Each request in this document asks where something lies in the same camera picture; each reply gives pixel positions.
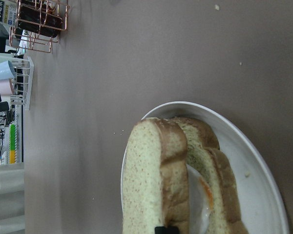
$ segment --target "table surface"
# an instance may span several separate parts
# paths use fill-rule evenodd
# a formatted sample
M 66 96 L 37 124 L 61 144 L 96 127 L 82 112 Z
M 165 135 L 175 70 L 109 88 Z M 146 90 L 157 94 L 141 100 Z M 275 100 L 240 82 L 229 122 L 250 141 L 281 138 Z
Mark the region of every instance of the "table surface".
M 52 54 L 28 52 L 26 233 L 121 233 L 129 133 L 176 100 L 213 109 L 251 140 L 293 233 L 293 1 L 69 4 L 68 30 Z

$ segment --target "wire basket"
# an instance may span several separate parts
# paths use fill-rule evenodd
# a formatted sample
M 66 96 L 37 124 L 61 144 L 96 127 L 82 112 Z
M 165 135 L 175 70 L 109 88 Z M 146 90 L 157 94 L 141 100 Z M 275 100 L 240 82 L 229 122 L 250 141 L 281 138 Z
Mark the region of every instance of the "wire basket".
M 70 8 L 68 0 L 32 0 L 27 2 L 31 2 L 31 5 L 17 0 L 17 27 L 10 28 L 10 46 L 21 39 L 27 45 L 20 45 L 19 49 L 51 53 L 52 44 L 59 42 L 59 33 L 67 30 L 67 16 Z M 18 27 L 28 33 L 18 33 Z

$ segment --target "bread slice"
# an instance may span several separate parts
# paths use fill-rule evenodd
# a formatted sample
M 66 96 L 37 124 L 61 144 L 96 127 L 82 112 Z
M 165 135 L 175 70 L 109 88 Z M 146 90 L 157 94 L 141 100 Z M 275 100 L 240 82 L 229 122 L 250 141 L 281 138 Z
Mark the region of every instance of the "bread slice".
M 123 175 L 123 234 L 154 234 L 176 226 L 188 234 L 187 139 L 171 120 L 137 123 L 128 139 Z
M 213 194 L 207 234 L 247 234 L 241 221 L 235 177 L 217 137 L 203 121 L 176 117 L 188 140 L 187 164 L 205 178 Z

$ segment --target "white cup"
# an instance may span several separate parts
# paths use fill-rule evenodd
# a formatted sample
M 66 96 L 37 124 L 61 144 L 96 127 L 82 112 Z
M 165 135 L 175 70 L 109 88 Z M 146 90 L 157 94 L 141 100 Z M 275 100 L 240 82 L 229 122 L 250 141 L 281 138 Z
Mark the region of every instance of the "white cup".
M 0 80 L 16 78 L 16 72 L 10 61 L 0 63 Z
M 0 80 L 0 94 L 1 95 L 12 95 L 13 85 L 11 79 Z

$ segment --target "oval plate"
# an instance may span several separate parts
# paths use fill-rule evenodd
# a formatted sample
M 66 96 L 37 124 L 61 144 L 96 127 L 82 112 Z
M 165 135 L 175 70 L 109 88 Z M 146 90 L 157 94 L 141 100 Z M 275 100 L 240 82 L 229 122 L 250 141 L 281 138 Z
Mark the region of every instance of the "oval plate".
M 220 150 L 230 161 L 236 179 L 242 221 L 249 234 L 289 233 L 280 192 L 268 166 L 250 140 L 230 121 L 207 107 L 184 101 L 162 104 L 142 119 L 147 117 L 192 117 L 209 124 L 217 135 Z

